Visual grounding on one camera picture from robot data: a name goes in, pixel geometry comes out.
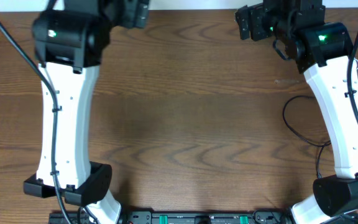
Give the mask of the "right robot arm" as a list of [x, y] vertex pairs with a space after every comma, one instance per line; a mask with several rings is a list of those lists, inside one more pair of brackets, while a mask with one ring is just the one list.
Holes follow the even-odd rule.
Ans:
[[263, 1], [235, 13], [241, 39], [284, 43], [279, 55], [305, 76], [333, 149], [334, 175], [316, 179], [312, 195], [294, 204], [282, 223], [350, 220], [358, 210], [358, 40], [344, 24], [325, 22], [325, 10], [321, 1]]

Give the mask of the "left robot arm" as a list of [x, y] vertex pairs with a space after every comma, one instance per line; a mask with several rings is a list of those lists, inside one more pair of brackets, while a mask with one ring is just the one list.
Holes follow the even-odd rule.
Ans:
[[111, 166], [89, 159], [91, 100], [112, 28], [143, 28], [148, 15], [148, 0], [65, 1], [63, 10], [46, 9], [36, 18], [32, 34], [44, 78], [42, 155], [24, 182], [25, 194], [61, 198], [99, 223], [118, 222]]

